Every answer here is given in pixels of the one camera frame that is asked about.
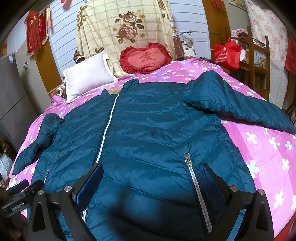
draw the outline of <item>white pillow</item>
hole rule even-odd
[[[118,82],[107,65],[105,51],[65,69],[63,75],[66,81],[67,103],[93,89]]]

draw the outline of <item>gray refrigerator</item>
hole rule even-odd
[[[36,118],[17,70],[15,55],[0,57],[0,136],[16,153]]]

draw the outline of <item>quilted jacket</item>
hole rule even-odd
[[[47,114],[13,174],[39,158],[32,182],[49,170],[44,189],[54,192],[100,162],[104,177],[83,215],[97,240],[202,241],[215,220],[201,211],[184,153],[190,154],[193,173],[207,163],[228,185],[255,191],[219,115],[295,133],[278,107],[232,90],[214,71],[188,84],[131,80],[118,95],[104,90],[64,119]],[[73,240],[62,214],[59,219]]]

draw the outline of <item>silver bolt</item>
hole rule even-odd
[[[261,195],[264,195],[264,194],[265,194],[265,192],[264,192],[263,189],[258,189],[258,192],[259,192],[259,194],[261,194]]]
[[[43,193],[44,193],[43,190],[39,190],[39,191],[37,192],[37,195],[38,195],[38,196],[41,196]]]
[[[238,188],[236,186],[231,186],[230,187],[230,190],[233,191],[233,192],[237,192],[238,191]]]
[[[72,187],[71,186],[66,186],[64,188],[65,192],[70,192],[72,190]]]

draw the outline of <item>heart-shaped pillow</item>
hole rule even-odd
[[[148,74],[171,61],[164,46],[150,43],[146,48],[127,47],[121,52],[119,63],[126,73]]]

